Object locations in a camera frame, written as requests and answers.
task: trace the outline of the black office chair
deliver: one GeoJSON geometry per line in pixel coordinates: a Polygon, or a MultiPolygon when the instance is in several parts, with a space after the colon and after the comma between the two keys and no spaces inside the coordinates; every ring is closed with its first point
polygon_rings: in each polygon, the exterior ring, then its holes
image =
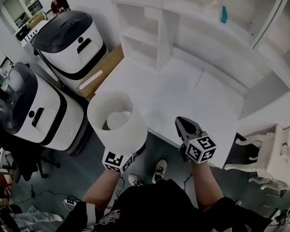
{"type": "Polygon", "coordinates": [[[0,123],[0,147],[5,151],[9,151],[13,157],[14,162],[17,165],[15,181],[19,181],[20,176],[28,181],[32,174],[36,171],[40,171],[42,178],[47,178],[48,175],[43,173],[42,164],[48,162],[57,168],[60,168],[59,163],[52,162],[43,156],[44,147],[27,141],[25,139],[16,137],[7,133],[0,123]]]}

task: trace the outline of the shelf compartment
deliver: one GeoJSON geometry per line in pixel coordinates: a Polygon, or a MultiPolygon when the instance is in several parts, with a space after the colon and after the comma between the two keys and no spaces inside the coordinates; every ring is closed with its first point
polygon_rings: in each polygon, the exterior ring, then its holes
{"type": "Polygon", "coordinates": [[[122,35],[157,47],[160,10],[123,3],[116,10],[122,35]]]}
{"type": "Polygon", "coordinates": [[[243,44],[249,43],[249,35],[246,29],[232,22],[230,19],[227,20],[227,23],[222,23],[219,20],[204,15],[202,13],[203,6],[204,4],[199,0],[172,0],[165,4],[163,8],[195,20],[204,21],[216,29],[235,37],[243,44]]]}
{"type": "Polygon", "coordinates": [[[206,22],[240,43],[254,47],[270,24],[281,0],[216,0],[226,6],[227,23],[202,13],[203,6],[215,0],[171,0],[163,9],[206,22]]]}
{"type": "Polygon", "coordinates": [[[124,55],[129,60],[142,65],[145,68],[155,70],[157,65],[157,48],[151,45],[122,37],[124,42],[124,55]]]}
{"type": "Polygon", "coordinates": [[[149,18],[143,18],[134,25],[128,27],[123,35],[144,42],[148,45],[157,47],[158,45],[158,21],[149,18]]]}
{"type": "Polygon", "coordinates": [[[256,49],[290,88],[290,0],[283,0],[256,49]]]}

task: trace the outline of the chair leg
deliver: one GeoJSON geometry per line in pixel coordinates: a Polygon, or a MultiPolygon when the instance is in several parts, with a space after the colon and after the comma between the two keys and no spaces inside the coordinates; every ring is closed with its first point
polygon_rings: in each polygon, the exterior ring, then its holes
{"type": "Polygon", "coordinates": [[[270,180],[269,179],[264,179],[264,178],[262,180],[258,180],[258,179],[255,179],[255,178],[250,178],[248,180],[248,182],[251,182],[251,181],[256,182],[259,185],[262,185],[262,184],[268,183],[270,180]]]}
{"type": "Polygon", "coordinates": [[[267,183],[261,186],[261,189],[264,190],[265,188],[270,188],[270,189],[274,189],[274,190],[283,190],[283,189],[287,189],[284,187],[279,187],[278,183],[267,183]]]}
{"type": "Polygon", "coordinates": [[[241,141],[240,139],[236,139],[235,143],[241,146],[253,144],[256,141],[263,142],[266,139],[266,135],[254,135],[246,138],[246,141],[241,141]]]}
{"type": "Polygon", "coordinates": [[[41,164],[41,161],[39,160],[38,161],[38,167],[39,167],[39,171],[40,171],[40,175],[43,179],[46,179],[48,177],[47,174],[43,174],[43,170],[42,170],[42,164],[41,164]]]}
{"type": "Polygon", "coordinates": [[[258,157],[249,157],[249,160],[258,160],[258,157]]]}
{"type": "Polygon", "coordinates": [[[255,172],[257,171],[257,164],[251,163],[251,164],[226,164],[224,166],[225,170],[229,169],[237,169],[244,172],[255,172]]]}
{"type": "Polygon", "coordinates": [[[44,156],[41,156],[41,160],[44,161],[44,162],[47,162],[47,163],[49,163],[51,165],[56,166],[56,168],[60,168],[60,163],[55,163],[55,162],[51,161],[50,159],[48,159],[48,158],[46,158],[44,156]]]}

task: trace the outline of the desk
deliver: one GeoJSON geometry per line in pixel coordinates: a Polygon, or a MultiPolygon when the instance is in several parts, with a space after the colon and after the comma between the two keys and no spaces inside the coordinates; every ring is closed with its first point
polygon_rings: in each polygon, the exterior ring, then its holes
{"type": "Polygon", "coordinates": [[[238,107],[244,98],[219,80],[177,58],[171,58],[160,72],[124,58],[96,94],[109,89],[129,94],[148,130],[175,147],[182,144],[175,127],[176,117],[197,122],[217,145],[210,163],[223,167],[237,132],[238,107]],[[235,107],[227,106],[229,99],[235,107]]]}

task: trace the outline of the lamp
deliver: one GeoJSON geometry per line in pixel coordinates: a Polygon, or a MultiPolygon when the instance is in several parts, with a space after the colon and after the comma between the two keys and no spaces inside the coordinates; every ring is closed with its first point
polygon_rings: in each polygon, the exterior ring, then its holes
{"type": "Polygon", "coordinates": [[[133,154],[146,141],[144,119],[134,101],[124,92],[108,90],[97,94],[89,103],[87,116],[105,149],[113,154],[133,154]]]}

